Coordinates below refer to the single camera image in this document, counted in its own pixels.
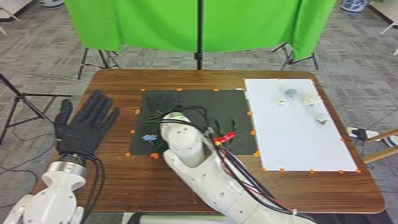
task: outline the black glove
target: black glove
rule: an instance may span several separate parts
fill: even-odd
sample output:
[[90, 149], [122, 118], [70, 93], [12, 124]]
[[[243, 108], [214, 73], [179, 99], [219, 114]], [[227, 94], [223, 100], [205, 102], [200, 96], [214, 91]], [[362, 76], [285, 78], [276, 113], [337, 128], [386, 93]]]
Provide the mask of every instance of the black glove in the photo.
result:
[[102, 136], [118, 116], [118, 108], [115, 108], [104, 121], [111, 103], [111, 99], [106, 98], [102, 93], [95, 90], [70, 123], [67, 124], [72, 105], [68, 99], [61, 101], [60, 113], [54, 117], [58, 154], [77, 154], [86, 157], [93, 156]]

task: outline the white board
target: white board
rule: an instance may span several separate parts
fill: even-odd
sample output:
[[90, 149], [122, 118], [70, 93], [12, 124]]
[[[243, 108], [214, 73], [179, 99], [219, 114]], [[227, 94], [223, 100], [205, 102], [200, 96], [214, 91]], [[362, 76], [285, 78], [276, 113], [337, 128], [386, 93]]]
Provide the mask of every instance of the white board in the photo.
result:
[[[303, 100], [317, 96], [308, 79], [244, 79], [260, 164], [266, 170], [354, 171], [356, 165], [340, 141], [322, 102], [312, 106]], [[296, 90], [292, 98], [283, 96]], [[315, 121], [315, 115], [328, 122]]]

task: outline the green screen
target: green screen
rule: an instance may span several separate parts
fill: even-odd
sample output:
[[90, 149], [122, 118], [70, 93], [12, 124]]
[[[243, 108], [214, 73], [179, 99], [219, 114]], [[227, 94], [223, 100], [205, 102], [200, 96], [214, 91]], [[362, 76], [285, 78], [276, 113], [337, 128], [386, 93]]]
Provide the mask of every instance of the green screen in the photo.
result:
[[[203, 52], [289, 43], [310, 56], [335, 0], [203, 0]], [[195, 52], [196, 0], [65, 0], [84, 47]]]

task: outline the wire bundle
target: wire bundle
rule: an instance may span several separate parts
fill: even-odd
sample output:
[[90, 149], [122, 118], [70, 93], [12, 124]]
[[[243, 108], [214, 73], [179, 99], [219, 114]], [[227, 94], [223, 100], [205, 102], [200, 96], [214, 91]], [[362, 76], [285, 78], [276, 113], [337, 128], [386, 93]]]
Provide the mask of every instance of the wire bundle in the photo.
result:
[[[175, 120], [175, 119], [161, 119], [168, 113], [182, 112], [186, 110], [193, 110], [200, 114], [205, 127], [198, 127], [196, 124], [193, 124], [186, 121]], [[161, 113], [157, 116], [154, 116], [147, 122], [155, 122], [157, 124], [161, 124], [161, 123], [182, 124], [182, 125], [191, 126], [200, 131], [203, 137], [207, 138], [207, 140], [211, 142], [212, 148], [214, 148], [214, 152], [216, 152], [219, 162], [221, 162], [223, 172], [225, 172], [227, 176], [235, 180], [246, 194], [250, 195], [250, 197], [253, 198], [257, 203], [267, 209], [271, 209], [275, 212], [280, 212], [287, 215], [296, 215], [298, 217], [314, 221], [310, 217], [307, 217], [303, 214], [294, 214], [294, 211], [285, 208], [285, 206], [282, 205], [282, 203], [276, 201], [275, 197], [271, 196], [267, 190], [264, 189], [262, 185], [259, 184], [253, 176], [250, 175], [250, 173], [244, 169], [243, 163], [239, 162], [227, 147], [219, 144], [214, 144], [212, 138], [216, 138], [218, 136], [214, 136], [212, 128], [209, 126], [209, 117], [207, 117], [205, 108], [196, 105], [184, 107], [184, 108], [173, 107], [173, 109], [170, 109], [166, 111], [166, 113]]]

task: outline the floor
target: floor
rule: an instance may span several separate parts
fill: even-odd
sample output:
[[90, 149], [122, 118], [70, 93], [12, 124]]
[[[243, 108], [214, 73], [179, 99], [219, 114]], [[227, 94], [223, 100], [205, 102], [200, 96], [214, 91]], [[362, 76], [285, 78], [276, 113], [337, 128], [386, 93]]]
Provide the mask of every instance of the floor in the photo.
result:
[[[72, 30], [65, 8], [44, 9], [38, 4], [20, 15], [20, 22], [1, 23], [8, 36], [0, 36], [0, 71], [24, 92], [72, 94], [77, 103], [95, 68], [86, 68], [83, 79], [76, 80], [76, 71], [83, 48]], [[386, 23], [365, 9], [360, 14], [344, 13], [333, 9], [315, 55], [319, 70], [314, 71], [310, 61], [289, 66], [289, 70], [315, 73], [326, 95], [346, 126], [385, 131], [398, 123], [398, 57], [392, 56], [398, 46], [398, 30], [378, 36]], [[237, 51], [232, 53], [205, 53], [205, 69], [278, 70], [282, 54], [271, 54], [269, 49]], [[123, 48], [115, 57], [122, 68], [191, 69], [195, 67], [191, 54], [150, 49]], [[88, 54], [92, 63], [99, 63], [95, 52]], [[0, 85], [0, 125], [4, 123], [12, 93]], [[33, 98], [38, 106], [44, 98]], [[49, 109], [49, 117], [56, 114], [56, 106]], [[17, 107], [15, 120], [29, 116], [26, 108]], [[51, 148], [51, 134], [20, 141], [40, 134], [51, 133], [51, 126], [35, 121], [17, 126], [6, 134], [0, 146], [0, 166], [12, 167]], [[383, 148], [381, 143], [356, 144], [362, 155]], [[49, 154], [28, 162], [19, 169], [38, 174], [49, 161]], [[398, 223], [398, 156], [390, 156], [369, 166], [369, 171], [383, 191], [386, 212]], [[0, 176], [0, 206], [12, 203], [29, 191], [33, 181], [24, 173], [4, 173]], [[8, 207], [0, 208], [0, 221]], [[93, 214], [86, 223], [118, 223], [120, 215]]]

